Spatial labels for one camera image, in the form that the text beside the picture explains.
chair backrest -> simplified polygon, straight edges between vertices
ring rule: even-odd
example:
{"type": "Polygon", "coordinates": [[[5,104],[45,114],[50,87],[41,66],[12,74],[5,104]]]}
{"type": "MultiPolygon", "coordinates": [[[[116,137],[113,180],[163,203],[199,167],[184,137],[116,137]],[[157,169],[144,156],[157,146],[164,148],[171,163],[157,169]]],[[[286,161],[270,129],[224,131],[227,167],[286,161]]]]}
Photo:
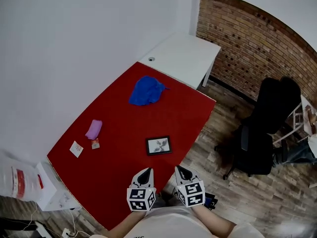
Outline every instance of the chair backrest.
{"type": "Polygon", "coordinates": [[[289,77],[282,77],[280,81],[266,78],[262,81],[248,126],[275,134],[300,102],[301,89],[294,80],[289,77]]]}

cable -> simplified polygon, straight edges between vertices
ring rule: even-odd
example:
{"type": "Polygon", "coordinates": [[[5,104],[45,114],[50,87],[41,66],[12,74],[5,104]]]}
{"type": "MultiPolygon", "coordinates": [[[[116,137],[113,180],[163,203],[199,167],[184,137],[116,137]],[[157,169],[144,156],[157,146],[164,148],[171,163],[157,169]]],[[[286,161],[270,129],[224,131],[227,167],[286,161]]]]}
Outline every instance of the cable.
{"type": "Polygon", "coordinates": [[[72,238],[73,238],[73,237],[76,237],[76,236],[78,235],[78,232],[82,232],[82,233],[84,233],[84,234],[86,234],[86,235],[88,235],[88,236],[90,237],[91,235],[89,235],[89,234],[85,233],[84,231],[80,231],[80,230],[78,230],[78,231],[77,231],[77,233],[76,233],[75,221],[74,221],[74,215],[71,213],[70,209],[69,209],[68,211],[69,211],[69,212],[70,212],[70,214],[71,214],[71,217],[72,217],[72,219],[73,219],[73,224],[74,224],[74,233],[69,234],[69,235],[70,235],[70,236],[72,236],[72,238]]]}
{"type": "Polygon", "coordinates": [[[15,234],[21,232],[21,231],[24,231],[29,225],[31,225],[31,223],[32,223],[32,216],[33,216],[33,214],[38,210],[37,204],[36,204],[35,202],[34,202],[34,204],[35,204],[35,211],[31,214],[30,223],[29,223],[23,230],[20,230],[20,231],[18,231],[18,232],[15,232],[14,234],[11,234],[11,235],[9,235],[9,236],[7,236],[7,237],[5,237],[5,238],[9,238],[9,237],[11,237],[11,236],[13,236],[13,235],[15,235],[15,234]]]}
{"type": "Polygon", "coordinates": [[[70,209],[69,209],[68,211],[70,212],[70,215],[71,215],[71,217],[73,218],[74,232],[73,232],[73,234],[71,234],[71,235],[73,236],[73,235],[76,233],[75,221],[74,221],[74,216],[73,216],[73,214],[71,213],[70,209]]]}
{"type": "MultiPolygon", "coordinates": [[[[19,223],[25,224],[24,222],[21,222],[21,221],[10,220],[10,219],[3,218],[3,217],[0,217],[0,219],[8,220],[8,221],[11,221],[11,222],[19,222],[19,223]]],[[[49,229],[49,228],[46,227],[46,226],[44,226],[44,228],[47,229],[47,230],[50,230],[50,231],[53,232],[54,234],[58,235],[58,237],[61,237],[58,233],[54,232],[52,229],[49,229]]]]}
{"type": "Polygon", "coordinates": [[[89,237],[91,236],[91,235],[89,235],[89,234],[85,233],[84,231],[80,231],[80,230],[78,230],[78,231],[77,231],[77,233],[75,234],[75,236],[72,236],[71,238],[76,237],[76,236],[78,235],[78,232],[82,232],[82,233],[84,233],[84,234],[88,235],[89,237]]]}

power strip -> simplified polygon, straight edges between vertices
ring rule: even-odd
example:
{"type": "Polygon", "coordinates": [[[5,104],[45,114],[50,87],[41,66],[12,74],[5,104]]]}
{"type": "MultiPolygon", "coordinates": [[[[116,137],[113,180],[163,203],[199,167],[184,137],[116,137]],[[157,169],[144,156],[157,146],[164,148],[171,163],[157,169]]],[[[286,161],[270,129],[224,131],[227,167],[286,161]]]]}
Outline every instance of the power strip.
{"type": "Polygon", "coordinates": [[[40,222],[36,221],[35,225],[38,227],[36,228],[36,231],[40,234],[41,237],[52,238],[52,236],[48,233],[46,228],[40,222]]]}
{"type": "Polygon", "coordinates": [[[70,230],[67,229],[67,228],[64,228],[64,231],[63,231],[63,233],[61,234],[61,236],[62,236],[63,238],[69,238],[69,235],[70,235],[70,230]]]}

white plastic bag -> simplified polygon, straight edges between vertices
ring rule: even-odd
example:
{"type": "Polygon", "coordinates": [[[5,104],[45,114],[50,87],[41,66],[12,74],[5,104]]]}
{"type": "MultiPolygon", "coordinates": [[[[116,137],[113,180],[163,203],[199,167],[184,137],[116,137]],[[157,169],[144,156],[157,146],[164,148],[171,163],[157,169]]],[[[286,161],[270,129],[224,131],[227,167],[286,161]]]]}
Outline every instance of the white plastic bag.
{"type": "Polygon", "coordinates": [[[41,195],[37,170],[25,163],[0,153],[0,195],[37,201],[41,195]]]}

small packet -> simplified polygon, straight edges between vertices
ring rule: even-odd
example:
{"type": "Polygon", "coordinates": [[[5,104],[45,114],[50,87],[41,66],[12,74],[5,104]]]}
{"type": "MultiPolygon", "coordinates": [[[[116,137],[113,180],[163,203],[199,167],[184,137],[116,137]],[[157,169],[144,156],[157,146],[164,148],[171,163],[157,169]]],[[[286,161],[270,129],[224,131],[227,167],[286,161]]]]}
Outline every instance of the small packet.
{"type": "Polygon", "coordinates": [[[94,149],[97,149],[97,148],[100,148],[100,145],[99,145],[99,139],[95,139],[95,140],[91,140],[91,148],[94,150],[94,149]]]}

